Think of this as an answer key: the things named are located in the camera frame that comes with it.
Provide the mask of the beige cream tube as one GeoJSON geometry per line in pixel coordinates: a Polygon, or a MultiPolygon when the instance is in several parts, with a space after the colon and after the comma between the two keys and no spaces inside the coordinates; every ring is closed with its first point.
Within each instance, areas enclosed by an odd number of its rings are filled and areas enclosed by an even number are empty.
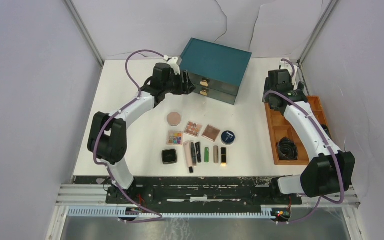
{"type": "Polygon", "coordinates": [[[193,158],[192,158],[192,151],[191,151],[191,144],[193,142],[191,140],[185,141],[183,143],[183,150],[185,154],[185,159],[188,167],[188,171],[190,174],[194,173],[194,164],[193,164],[193,158]]]}

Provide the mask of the black Zeesea tube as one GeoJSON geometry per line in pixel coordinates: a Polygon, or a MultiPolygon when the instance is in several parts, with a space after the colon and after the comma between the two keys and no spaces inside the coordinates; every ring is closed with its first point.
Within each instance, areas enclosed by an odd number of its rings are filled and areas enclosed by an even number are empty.
{"type": "Polygon", "coordinates": [[[196,151],[196,155],[201,154],[201,143],[200,142],[195,143],[195,151],[196,151]]]}

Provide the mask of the dark green concealer stick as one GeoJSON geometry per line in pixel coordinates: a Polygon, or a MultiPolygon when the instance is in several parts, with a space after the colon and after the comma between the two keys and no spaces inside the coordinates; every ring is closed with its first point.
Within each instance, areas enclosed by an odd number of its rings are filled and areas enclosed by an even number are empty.
{"type": "Polygon", "coordinates": [[[190,148],[190,154],[192,159],[192,165],[195,167],[197,165],[197,152],[196,152],[196,145],[193,140],[190,141],[189,148],[190,148]]]}

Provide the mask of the green lipstick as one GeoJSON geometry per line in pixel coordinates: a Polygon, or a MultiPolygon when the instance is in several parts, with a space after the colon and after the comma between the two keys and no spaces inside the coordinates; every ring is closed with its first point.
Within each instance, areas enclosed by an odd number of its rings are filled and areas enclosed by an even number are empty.
{"type": "Polygon", "coordinates": [[[204,162],[209,163],[210,162],[210,148],[206,147],[204,149],[204,162]]]}

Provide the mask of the champagne gold lipstick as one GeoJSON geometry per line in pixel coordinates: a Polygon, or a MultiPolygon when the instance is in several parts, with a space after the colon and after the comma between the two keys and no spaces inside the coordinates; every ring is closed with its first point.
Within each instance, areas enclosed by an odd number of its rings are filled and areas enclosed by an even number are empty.
{"type": "Polygon", "coordinates": [[[219,163],[219,147],[217,145],[213,146],[213,163],[219,163]]]}

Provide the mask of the black and gold lipstick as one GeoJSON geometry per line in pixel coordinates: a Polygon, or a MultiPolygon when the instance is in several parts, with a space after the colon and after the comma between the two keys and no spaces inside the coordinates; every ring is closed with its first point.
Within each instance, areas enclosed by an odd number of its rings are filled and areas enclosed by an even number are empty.
{"type": "Polygon", "coordinates": [[[221,165],[222,166],[225,166],[227,165],[227,148],[226,147],[222,147],[221,149],[221,154],[220,154],[220,159],[221,159],[221,165]]]}

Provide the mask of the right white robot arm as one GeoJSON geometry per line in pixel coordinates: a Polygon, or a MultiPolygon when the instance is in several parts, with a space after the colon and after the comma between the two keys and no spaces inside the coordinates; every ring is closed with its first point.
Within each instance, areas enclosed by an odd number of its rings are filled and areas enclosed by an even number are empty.
{"type": "Polygon", "coordinates": [[[302,88],[294,88],[287,69],[270,70],[265,80],[262,101],[291,124],[310,160],[302,174],[274,180],[269,199],[282,204],[289,195],[301,194],[341,204],[352,183],[356,159],[351,152],[341,150],[322,128],[302,88]]]}

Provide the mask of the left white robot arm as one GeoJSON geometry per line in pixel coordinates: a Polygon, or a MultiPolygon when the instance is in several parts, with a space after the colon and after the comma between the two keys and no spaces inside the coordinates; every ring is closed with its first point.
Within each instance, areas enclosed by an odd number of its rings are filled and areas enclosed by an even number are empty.
{"type": "Polygon", "coordinates": [[[138,191],[131,186],[134,177],[125,155],[128,149],[128,128],[145,113],[156,108],[166,97],[189,95],[195,90],[186,70],[175,70],[168,63],[157,63],[150,76],[140,87],[137,96],[113,113],[97,112],[87,142],[93,161],[104,166],[114,184],[119,188],[118,197],[130,204],[138,191]]]}

